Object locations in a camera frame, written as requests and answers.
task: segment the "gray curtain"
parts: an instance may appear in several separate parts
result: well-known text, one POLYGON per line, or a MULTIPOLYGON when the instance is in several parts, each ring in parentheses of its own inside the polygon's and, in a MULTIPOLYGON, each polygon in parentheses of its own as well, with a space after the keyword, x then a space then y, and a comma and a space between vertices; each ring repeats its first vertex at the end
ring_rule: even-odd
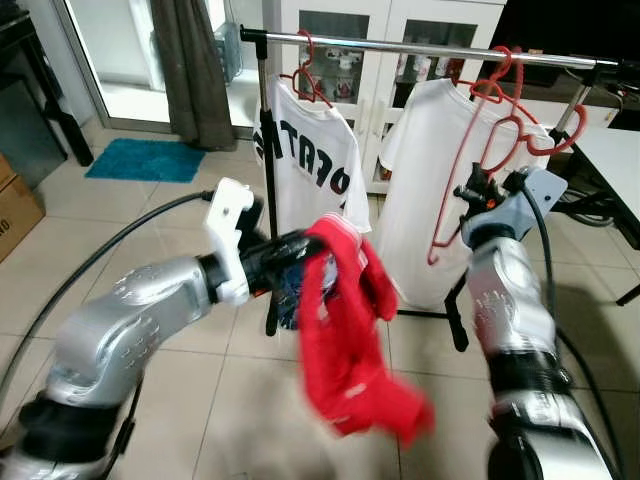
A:
POLYGON ((234 145, 224 75, 203 0, 151 0, 172 130, 209 150, 234 145))

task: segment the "glass cabinet door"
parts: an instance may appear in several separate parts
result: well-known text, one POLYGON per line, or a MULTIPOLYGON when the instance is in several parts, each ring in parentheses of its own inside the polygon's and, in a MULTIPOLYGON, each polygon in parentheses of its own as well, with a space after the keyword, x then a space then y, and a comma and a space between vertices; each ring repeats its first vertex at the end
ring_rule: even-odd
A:
MULTIPOLYGON (((385 40, 489 48, 501 13, 501 5, 488 3, 394 0, 385 40)), ((391 172, 379 164, 378 152, 385 135, 402 115, 415 84, 439 78, 473 81, 481 66, 481 61, 444 56, 390 53, 382 56, 365 150, 364 174, 369 192, 386 192, 391 172)))
MULTIPOLYGON (((282 28, 287 32, 303 29, 312 35, 380 40, 385 35, 390 4, 389 0, 289 1, 282 12, 282 28)), ((283 73, 293 73, 309 59, 306 45, 282 48, 283 73)), ((353 120, 356 133, 364 134, 368 126, 380 58, 376 52, 314 47, 313 62, 309 67, 312 79, 340 113, 347 120, 353 120)), ((310 85, 303 77, 296 87, 302 92, 310 92, 310 85)))

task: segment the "white t-shirt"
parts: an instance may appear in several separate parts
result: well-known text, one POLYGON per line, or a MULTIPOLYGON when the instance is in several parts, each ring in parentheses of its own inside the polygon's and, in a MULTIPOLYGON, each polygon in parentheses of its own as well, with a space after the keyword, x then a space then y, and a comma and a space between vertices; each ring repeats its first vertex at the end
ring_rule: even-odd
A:
MULTIPOLYGON (((371 230, 358 143, 336 108, 309 110, 273 76, 267 96, 277 130, 274 168, 278 232, 308 228, 325 213, 341 213, 361 232, 371 230)), ((263 155, 259 106, 253 130, 263 155)))
MULTIPOLYGON (((375 244, 385 268, 405 302, 421 308, 441 308, 444 298, 467 268, 470 250, 460 234, 447 248, 435 248, 434 265, 427 254, 458 148, 477 105, 448 79, 416 84, 402 117, 385 137, 380 163, 393 170, 387 199, 376 227, 375 244)), ((468 204, 453 196, 465 185, 473 162, 479 162, 490 131, 501 117, 482 109, 469 134, 447 192, 446 209, 436 241, 445 242, 460 224, 468 204)), ((553 140, 540 125, 525 122, 538 148, 553 140)), ((501 125, 493 139, 485 168, 505 158, 516 138, 512 123, 501 125)), ((525 165, 546 167, 548 156, 534 157, 520 144, 511 161, 494 178, 502 184, 509 172, 525 165)))

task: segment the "blue rug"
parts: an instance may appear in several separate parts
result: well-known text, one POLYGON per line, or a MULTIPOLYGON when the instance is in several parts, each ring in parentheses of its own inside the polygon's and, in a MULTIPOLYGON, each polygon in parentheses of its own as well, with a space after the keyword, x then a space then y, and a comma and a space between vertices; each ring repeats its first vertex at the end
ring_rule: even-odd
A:
POLYGON ((85 177, 189 183, 204 154, 179 142, 118 138, 93 162, 85 177))

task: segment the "plastic hanger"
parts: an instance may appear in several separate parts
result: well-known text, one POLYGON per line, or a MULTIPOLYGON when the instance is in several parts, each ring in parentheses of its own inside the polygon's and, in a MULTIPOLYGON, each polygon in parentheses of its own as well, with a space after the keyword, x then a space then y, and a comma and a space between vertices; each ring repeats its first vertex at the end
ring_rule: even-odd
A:
POLYGON ((507 72, 511 69, 512 63, 513 63, 513 59, 512 59, 512 53, 511 50, 509 50, 506 47, 503 46, 498 46, 495 47, 494 50, 500 51, 502 53, 504 53, 506 55, 506 59, 503 63, 501 63, 495 70, 495 72, 493 74, 491 74, 491 76, 489 77, 489 79, 481 79, 478 80, 476 82, 465 82, 465 81, 459 81, 458 83, 464 83, 464 84, 470 84, 470 91, 473 95, 478 96, 479 98, 481 98, 480 103, 478 104, 473 117, 471 118, 471 121, 469 122, 469 126, 467 127, 467 130, 465 132, 465 135, 462 139, 462 142, 460 144, 460 147, 458 148, 458 152, 456 154, 456 158, 454 160, 453 163, 453 168, 451 170, 451 173, 449 175, 449 180, 447 182, 447 188, 445 189, 444 193, 443 193, 443 198, 442 198, 442 202, 440 203, 440 211, 438 212, 438 220, 436 222, 436 228, 434 230, 434 234, 433 234, 433 238, 431 241, 431 245, 429 247, 429 251, 427 253, 427 263, 429 265, 434 265, 437 263, 438 261, 438 257, 437 255, 435 255, 435 249, 436 248, 447 248, 451 245, 451 243, 454 241, 454 239, 456 238, 457 234, 460 231, 460 227, 458 227, 455 232, 446 240, 446 241, 438 241, 437 238, 439 237, 440 234, 440 228, 441 228, 441 224, 442 224, 442 219, 444 216, 444 212, 446 210, 446 205, 447 205, 447 199, 449 197, 449 194, 451 192, 451 188, 452 188, 452 184, 453 184, 453 180, 455 177, 455 171, 456 168, 458 166, 458 163, 460 161, 460 157, 462 156, 462 151, 464 149, 464 146, 467 142, 467 138, 469 137, 469 134, 472 130, 473 125, 475 124, 475 121, 478 117, 478 114, 480 113, 480 110, 482 109, 482 107, 484 106, 484 102, 489 101, 491 103, 501 103, 503 100, 507 100, 508 102, 511 103, 511 112, 509 115, 507 115, 506 117, 501 118, 500 120, 498 120, 497 122, 494 123, 492 129, 491 129, 491 133, 489 134, 489 138, 487 140, 487 143, 485 145, 485 148, 482 152, 482 157, 480 159, 480 166, 484 167, 484 164, 486 163, 486 159, 491 147, 491 144, 493 143, 493 138, 496 134, 496 132, 498 131, 498 129, 500 128, 500 126, 506 124, 506 123, 513 123, 516 126, 517 129, 517 137, 516 140, 513 143, 513 146, 511 147, 511 149, 509 150, 509 152, 507 153, 507 155, 504 157, 504 159, 502 159, 500 162, 498 162, 496 165, 492 166, 491 168, 485 168, 484 170, 487 171, 489 173, 489 176, 492 177, 493 174, 495 174, 497 171, 499 171, 500 169, 502 169, 515 155, 516 150, 518 149, 518 146, 520 145, 521 142, 524 142, 526 144, 527 150, 529 151, 529 153, 531 155, 534 156, 544 156, 544 155, 553 155, 555 153, 561 152, 562 150, 565 150, 566 148, 570 147, 571 145, 573 145, 573 143, 578 139, 578 137, 582 134, 582 131, 586 125, 586 110, 582 105, 576 105, 575 107, 575 111, 578 114, 579 117, 579 122, 578 122, 578 126, 576 128, 576 131, 573 133, 573 135, 571 135, 568 139, 566 139, 563 143, 556 145, 553 148, 547 148, 547 149, 539 149, 535 146, 534 143, 534 136, 531 134, 526 134, 524 133, 524 122, 522 121, 522 118, 519 117, 518 115, 516 115, 516 109, 519 109, 520 111, 522 111, 530 120, 532 120, 534 123, 538 123, 537 120, 535 119, 535 117, 533 117, 533 115, 531 115, 524 107, 519 105, 519 101, 520 101, 520 95, 522 93, 522 84, 524 82, 524 67, 522 65, 521 62, 516 62, 516 88, 515 88, 515 94, 513 97, 509 97, 508 95, 506 95, 503 91, 502 88, 500 88, 500 85, 498 85, 497 81, 499 79, 501 79, 502 77, 504 77, 504 75, 507 74, 507 72))
POLYGON ((304 62, 302 62, 302 65, 300 65, 293 72, 293 75, 285 75, 284 73, 282 73, 282 74, 280 74, 280 78, 290 78, 291 79, 291 88, 293 89, 293 91, 295 93, 298 94, 299 97, 304 98, 305 100, 309 100, 310 102, 314 102, 314 103, 316 101, 316 97, 319 97, 329 107, 333 107, 333 105, 331 105, 329 100, 327 100, 327 97, 325 97, 324 94, 318 89, 318 86, 313 81, 313 78, 311 77, 311 74, 309 73, 309 70, 308 70, 308 67, 313 62, 313 48, 314 47, 313 47, 313 42, 311 41, 311 34, 309 32, 307 32, 306 30, 298 30, 298 35, 305 35, 307 37, 307 40, 309 41, 309 59, 305 60, 304 62), (296 88, 296 77, 298 75, 304 76, 307 79, 307 82, 309 82, 309 85, 311 86, 311 95, 309 95, 306 92, 303 92, 302 90, 298 90, 296 88))

